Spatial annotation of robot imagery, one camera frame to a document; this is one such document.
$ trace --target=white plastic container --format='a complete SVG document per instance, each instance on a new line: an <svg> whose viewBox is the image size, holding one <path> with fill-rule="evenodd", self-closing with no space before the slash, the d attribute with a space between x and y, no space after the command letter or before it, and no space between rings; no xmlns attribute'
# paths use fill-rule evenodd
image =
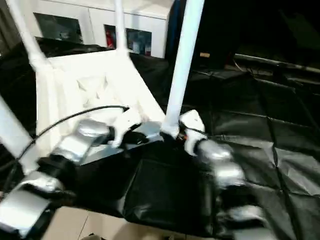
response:
<svg viewBox="0 0 320 240"><path fill-rule="evenodd" d="M144 121L162 123L163 111L129 58L121 0L115 0L116 50L52 58L46 58L41 52L16 0L7 0L7 3L36 73L37 133L63 117L105 105L135 108ZM112 108L92 114L109 124L121 113L121 109ZM83 117L70 119L41 137L37 143L40 155L49 154Z"/></svg>

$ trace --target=glass cabinet door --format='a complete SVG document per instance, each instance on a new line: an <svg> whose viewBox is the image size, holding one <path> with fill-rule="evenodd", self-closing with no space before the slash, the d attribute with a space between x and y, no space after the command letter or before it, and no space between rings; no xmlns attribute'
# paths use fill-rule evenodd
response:
<svg viewBox="0 0 320 240"><path fill-rule="evenodd" d="M47 0L19 2L27 27L35 37L95 44L87 7Z"/></svg>
<svg viewBox="0 0 320 240"><path fill-rule="evenodd" d="M44 38L84 43L77 19L42 13L34 13L34 15Z"/></svg>
<svg viewBox="0 0 320 240"><path fill-rule="evenodd" d="M117 47L116 27L104 25L106 46ZM126 28L127 47L135 54L151 56L152 33L149 31Z"/></svg>

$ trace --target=beige floor tile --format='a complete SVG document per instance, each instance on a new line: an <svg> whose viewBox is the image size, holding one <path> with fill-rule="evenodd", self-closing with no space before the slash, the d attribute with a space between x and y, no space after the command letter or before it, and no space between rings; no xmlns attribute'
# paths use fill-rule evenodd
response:
<svg viewBox="0 0 320 240"><path fill-rule="evenodd" d="M186 240L215 240L215 239L214 238L204 238L204 237L187 235L186 236Z"/></svg>
<svg viewBox="0 0 320 240"><path fill-rule="evenodd" d="M88 217L88 211L62 207L43 236L42 240L78 240Z"/></svg>
<svg viewBox="0 0 320 240"><path fill-rule="evenodd" d="M89 212L87 222L80 235L80 239L91 233L107 240L163 240L173 236L172 240L185 240L186 235L155 227L143 226L95 212Z"/></svg>

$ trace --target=black fabric backdrop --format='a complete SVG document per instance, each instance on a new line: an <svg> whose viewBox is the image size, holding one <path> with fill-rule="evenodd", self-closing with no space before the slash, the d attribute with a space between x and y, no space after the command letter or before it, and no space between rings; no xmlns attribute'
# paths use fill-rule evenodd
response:
<svg viewBox="0 0 320 240"><path fill-rule="evenodd" d="M39 43L48 57L105 50L54 40ZM131 59L165 110L172 65L135 54ZM33 135L36 83L22 46L0 58L0 77L1 96ZM233 150L281 240L320 237L319 106L319 87L284 78L207 71L192 72L187 84L183 111L198 110L206 131ZM12 156L2 148L0 158L5 163ZM195 161L171 143L156 142L133 150L130 157L120 154L83 165L76 206L134 223L215 236L215 206L204 207L214 196Z"/></svg>

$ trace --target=black cloth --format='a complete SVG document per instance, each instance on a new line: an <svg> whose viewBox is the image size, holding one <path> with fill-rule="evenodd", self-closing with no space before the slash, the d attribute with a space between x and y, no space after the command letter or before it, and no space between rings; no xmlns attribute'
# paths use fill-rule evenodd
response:
<svg viewBox="0 0 320 240"><path fill-rule="evenodd" d="M41 40L47 56L101 51ZM166 109L171 70L165 60L131 55ZM0 93L34 132L36 84L23 48L0 59ZM281 240L320 237L320 90L285 79L232 71L192 72L183 111L196 109L206 131L232 149L249 186ZM155 142L79 169L76 206L129 222L201 237L215 236L215 206L207 173L181 147Z"/></svg>

